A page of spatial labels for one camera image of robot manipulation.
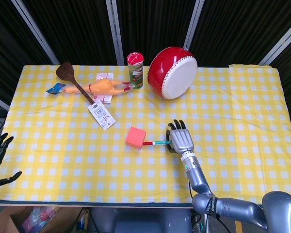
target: tablecloth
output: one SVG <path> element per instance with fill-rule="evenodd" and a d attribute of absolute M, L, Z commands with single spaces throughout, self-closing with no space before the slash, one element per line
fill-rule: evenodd
<path fill-rule="evenodd" d="M 167 123 L 182 119 L 195 153 L 218 197 L 261 203 L 266 192 L 291 194 L 291 123 L 279 74 L 271 67 L 199 67 L 194 83 L 175 100 L 144 86 L 106 104 L 116 123 L 104 131 L 80 94 L 46 92 L 61 81 L 58 66 L 24 66 L 3 132 L 14 136 L 0 178 L 0 200 L 186 204 L 188 180 L 177 154 L 165 146 L 125 145 L 131 126 L 146 140 L 164 140 Z M 128 81 L 127 67 L 74 66 L 88 84 L 97 73 Z"/>

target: red drum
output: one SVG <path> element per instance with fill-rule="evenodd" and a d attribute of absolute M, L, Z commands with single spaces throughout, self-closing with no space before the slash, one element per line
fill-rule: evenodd
<path fill-rule="evenodd" d="M 152 61 L 147 81 L 156 94 L 172 100 L 186 92 L 196 73 L 197 61 L 189 51 L 168 47 Z"/>

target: robot finger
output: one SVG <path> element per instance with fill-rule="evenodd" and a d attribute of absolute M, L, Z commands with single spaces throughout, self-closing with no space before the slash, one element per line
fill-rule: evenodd
<path fill-rule="evenodd" d="M 166 131 L 166 140 L 167 141 L 169 141 L 169 135 L 170 135 L 170 130 L 167 130 Z M 167 144 L 166 147 L 170 153 L 176 153 L 175 149 L 173 149 L 169 144 Z"/>
<path fill-rule="evenodd" d="M 169 123 L 168 126 L 169 126 L 172 130 L 175 130 L 175 129 L 176 129 L 173 123 Z"/>
<path fill-rule="evenodd" d="M 8 136 L 8 133 L 4 133 L 4 134 L 2 134 L 2 135 L 1 135 L 1 139 L 2 139 L 2 141 L 3 141 L 7 136 Z"/>
<path fill-rule="evenodd" d="M 180 124 L 181 124 L 181 128 L 186 129 L 185 124 L 183 122 L 183 120 L 179 120 Z"/>
<path fill-rule="evenodd" d="M 175 120 L 175 119 L 174 119 L 174 122 L 175 122 L 175 124 L 176 124 L 176 128 L 177 128 L 178 130 L 180 130 L 180 129 L 181 129 L 181 126 L 180 126 L 179 122 L 178 122 L 177 120 Z"/>
<path fill-rule="evenodd" d="M 7 183 L 12 183 L 13 181 L 17 180 L 18 177 L 20 177 L 21 173 L 22 173 L 22 172 L 19 171 L 19 172 L 15 173 L 14 176 L 12 176 L 12 177 L 10 177 L 10 178 L 1 179 L 1 180 L 0 180 L 0 186 L 1 186 L 1 185 L 5 185 L 5 184 L 7 184 Z"/>

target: snack can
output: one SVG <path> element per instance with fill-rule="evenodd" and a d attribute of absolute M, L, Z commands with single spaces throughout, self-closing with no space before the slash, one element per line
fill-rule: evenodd
<path fill-rule="evenodd" d="M 134 89 L 143 86 L 144 57 L 139 52 L 132 52 L 127 56 L 127 66 L 129 70 L 130 82 L 134 84 Z"/>

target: sponge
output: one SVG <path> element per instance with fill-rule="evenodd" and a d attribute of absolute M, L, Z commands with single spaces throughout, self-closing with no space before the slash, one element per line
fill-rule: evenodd
<path fill-rule="evenodd" d="M 146 132 L 144 130 L 131 127 L 126 138 L 126 144 L 141 149 L 145 137 Z"/>

